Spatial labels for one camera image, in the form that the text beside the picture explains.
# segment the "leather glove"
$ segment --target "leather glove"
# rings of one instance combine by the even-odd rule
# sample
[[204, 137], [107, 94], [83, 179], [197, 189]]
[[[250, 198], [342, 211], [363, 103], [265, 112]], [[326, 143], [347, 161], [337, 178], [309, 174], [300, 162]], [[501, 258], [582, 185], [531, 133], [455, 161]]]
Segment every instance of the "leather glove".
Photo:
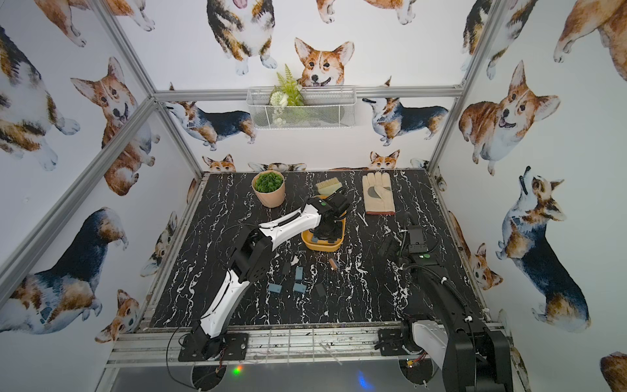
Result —
[[364, 204], [370, 215], [394, 215], [394, 198], [389, 173], [377, 171], [362, 178], [364, 185]]

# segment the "yellow tray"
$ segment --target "yellow tray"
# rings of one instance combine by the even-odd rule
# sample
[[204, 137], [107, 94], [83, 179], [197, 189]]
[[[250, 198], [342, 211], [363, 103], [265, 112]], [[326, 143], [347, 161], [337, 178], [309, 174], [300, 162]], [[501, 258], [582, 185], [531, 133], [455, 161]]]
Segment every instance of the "yellow tray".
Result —
[[[320, 199], [326, 199], [326, 196], [318, 195]], [[300, 234], [300, 237], [303, 239], [305, 246], [311, 250], [318, 250], [320, 252], [335, 252], [342, 246], [342, 242], [344, 242], [344, 231], [346, 229], [346, 219], [342, 220], [342, 238], [335, 243], [329, 243], [328, 241], [318, 240], [318, 242], [312, 242], [314, 238], [314, 234], [305, 230]]]

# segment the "black marble tabletop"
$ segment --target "black marble tabletop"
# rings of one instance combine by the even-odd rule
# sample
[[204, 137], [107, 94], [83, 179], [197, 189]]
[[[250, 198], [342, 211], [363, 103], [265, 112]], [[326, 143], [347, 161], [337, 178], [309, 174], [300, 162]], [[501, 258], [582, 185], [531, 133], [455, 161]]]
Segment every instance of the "black marble tabletop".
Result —
[[[157, 304], [151, 327], [188, 326], [211, 304], [226, 271], [225, 253], [241, 227], [220, 233], [238, 223], [261, 223], [300, 208], [317, 194], [316, 184], [338, 177], [348, 188], [354, 210], [346, 220], [345, 240], [334, 253], [308, 250], [300, 236], [276, 250], [267, 279], [254, 283], [235, 310], [230, 325], [306, 324], [327, 322], [381, 322], [402, 320], [405, 315], [433, 315], [431, 301], [409, 283], [395, 264], [376, 254], [386, 235], [400, 240], [404, 212], [412, 211], [420, 225], [441, 238], [434, 251], [442, 258], [450, 277], [475, 311], [479, 304], [440, 209], [427, 174], [421, 169], [390, 171], [397, 216], [365, 214], [361, 171], [287, 172], [285, 202], [266, 208], [255, 196], [251, 180], [256, 173], [212, 174], [187, 231], [166, 288]], [[436, 240], [428, 238], [428, 246]], [[332, 257], [338, 270], [328, 263]], [[286, 261], [290, 273], [282, 274]], [[303, 267], [304, 294], [294, 292], [296, 267]], [[268, 283], [282, 286], [280, 294], [268, 291]], [[321, 283], [326, 296], [315, 285]]]

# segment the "white wire basket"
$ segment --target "white wire basket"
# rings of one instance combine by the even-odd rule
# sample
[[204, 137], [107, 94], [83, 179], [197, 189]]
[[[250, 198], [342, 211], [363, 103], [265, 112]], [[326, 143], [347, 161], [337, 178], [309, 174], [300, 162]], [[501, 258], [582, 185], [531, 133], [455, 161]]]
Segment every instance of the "white wire basket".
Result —
[[251, 87], [246, 103], [257, 129], [333, 129], [355, 126], [354, 86], [306, 87], [305, 106], [270, 105], [274, 87]]

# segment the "plant pot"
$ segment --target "plant pot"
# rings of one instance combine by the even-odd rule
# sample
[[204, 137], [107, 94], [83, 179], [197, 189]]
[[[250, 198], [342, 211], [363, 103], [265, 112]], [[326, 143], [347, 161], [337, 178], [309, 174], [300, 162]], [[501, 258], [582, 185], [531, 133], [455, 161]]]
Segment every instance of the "plant pot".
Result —
[[[255, 189], [255, 183], [257, 182], [257, 179], [262, 174], [270, 173], [270, 172], [277, 173], [279, 176], [281, 176], [281, 178], [283, 179], [283, 184], [281, 184], [281, 187], [278, 188], [274, 192], [270, 192], [270, 193], [257, 192], [257, 190]], [[255, 194], [257, 195], [261, 203], [266, 207], [269, 207], [269, 208], [279, 207], [281, 204], [283, 204], [285, 200], [285, 177], [283, 177], [283, 175], [276, 170], [266, 170], [257, 174], [255, 178], [253, 178], [251, 182], [251, 186], [253, 187], [253, 190], [255, 191]]]

